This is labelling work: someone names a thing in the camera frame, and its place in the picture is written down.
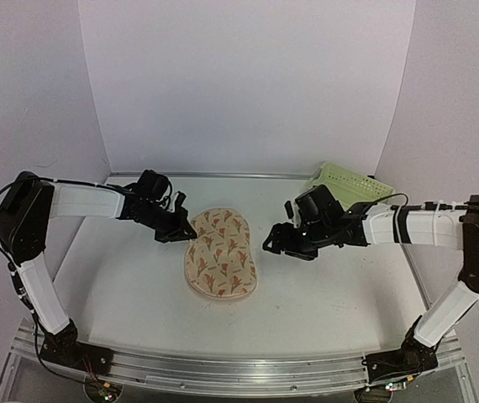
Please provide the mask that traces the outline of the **floral mesh laundry bag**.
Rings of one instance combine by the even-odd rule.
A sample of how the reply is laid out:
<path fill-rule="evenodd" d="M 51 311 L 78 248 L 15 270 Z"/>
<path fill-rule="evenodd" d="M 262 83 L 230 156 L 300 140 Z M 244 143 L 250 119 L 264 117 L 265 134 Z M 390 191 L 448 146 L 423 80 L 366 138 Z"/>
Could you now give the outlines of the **floral mesh laundry bag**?
<path fill-rule="evenodd" d="M 197 238 L 189 241 L 184 259 L 187 283 L 198 294 L 233 300 L 251 294 L 258 273 L 250 250 L 250 228 L 233 208 L 213 208 L 191 220 Z"/>

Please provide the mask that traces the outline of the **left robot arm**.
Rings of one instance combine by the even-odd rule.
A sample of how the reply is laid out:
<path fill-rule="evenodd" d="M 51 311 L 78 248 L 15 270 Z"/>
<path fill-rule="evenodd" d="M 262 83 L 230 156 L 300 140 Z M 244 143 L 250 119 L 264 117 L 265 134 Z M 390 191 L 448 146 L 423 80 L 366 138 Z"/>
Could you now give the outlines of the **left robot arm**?
<path fill-rule="evenodd" d="M 22 171 L 0 190 L 0 253 L 19 300 L 29 310 L 37 358 L 44 365 L 109 373 L 114 352 L 83 343 L 63 307 L 45 262 L 50 221 L 56 217 L 103 217 L 150 228 L 158 243 L 195 239 L 183 206 L 184 193 L 172 190 L 167 176 L 145 170 L 126 186 L 46 178 Z"/>

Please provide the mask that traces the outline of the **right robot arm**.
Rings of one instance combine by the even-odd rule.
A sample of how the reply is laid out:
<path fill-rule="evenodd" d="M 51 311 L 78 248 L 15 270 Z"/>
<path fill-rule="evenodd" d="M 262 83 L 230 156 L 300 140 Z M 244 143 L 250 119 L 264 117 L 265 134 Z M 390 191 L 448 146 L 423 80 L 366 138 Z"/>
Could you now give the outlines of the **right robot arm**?
<path fill-rule="evenodd" d="M 286 202 L 287 222 L 274 224 L 262 244 L 267 252 L 306 261 L 329 246 L 441 250 L 435 261 L 446 273 L 446 291 L 415 320 L 399 348 L 363 358 L 370 384 L 436 369 L 442 339 L 479 302 L 479 195 L 417 205 L 388 200 L 383 196 L 343 208 L 327 186 L 315 186 Z"/>

